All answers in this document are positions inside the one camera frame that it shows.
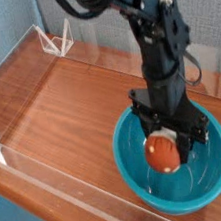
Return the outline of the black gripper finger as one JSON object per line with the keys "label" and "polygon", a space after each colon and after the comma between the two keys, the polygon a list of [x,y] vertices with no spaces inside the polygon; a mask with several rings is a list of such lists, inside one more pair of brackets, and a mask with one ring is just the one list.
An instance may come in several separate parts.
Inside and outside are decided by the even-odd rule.
{"label": "black gripper finger", "polygon": [[177,150],[179,151],[180,163],[185,164],[188,161],[190,150],[193,147],[194,140],[189,134],[177,133]]}
{"label": "black gripper finger", "polygon": [[153,131],[155,130],[155,126],[153,123],[143,123],[141,125],[142,129],[143,129],[143,133],[145,134],[145,137],[148,138],[152,133]]}

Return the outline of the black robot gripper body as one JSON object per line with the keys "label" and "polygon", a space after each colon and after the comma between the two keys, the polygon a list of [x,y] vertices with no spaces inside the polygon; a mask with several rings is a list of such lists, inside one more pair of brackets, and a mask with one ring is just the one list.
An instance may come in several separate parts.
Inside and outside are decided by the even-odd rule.
{"label": "black robot gripper body", "polygon": [[187,98],[187,94],[181,96],[174,114],[154,109],[147,89],[131,90],[128,96],[133,102],[131,109],[140,118],[141,125],[153,123],[154,131],[166,128],[176,135],[178,132],[189,134],[194,142],[207,143],[209,117]]}

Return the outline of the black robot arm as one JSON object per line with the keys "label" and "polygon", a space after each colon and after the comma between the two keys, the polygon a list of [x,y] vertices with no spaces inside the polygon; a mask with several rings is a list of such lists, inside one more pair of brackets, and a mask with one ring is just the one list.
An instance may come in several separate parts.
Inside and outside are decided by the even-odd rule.
{"label": "black robot arm", "polygon": [[183,21],[177,0],[76,0],[83,13],[67,0],[56,0],[70,16],[81,20],[96,18],[114,8],[125,19],[140,46],[145,89],[129,93],[133,113],[139,117],[144,134],[149,136],[163,127],[175,132],[180,162],[185,164],[197,141],[208,139],[208,118],[187,98],[185,59],[190,27]]}

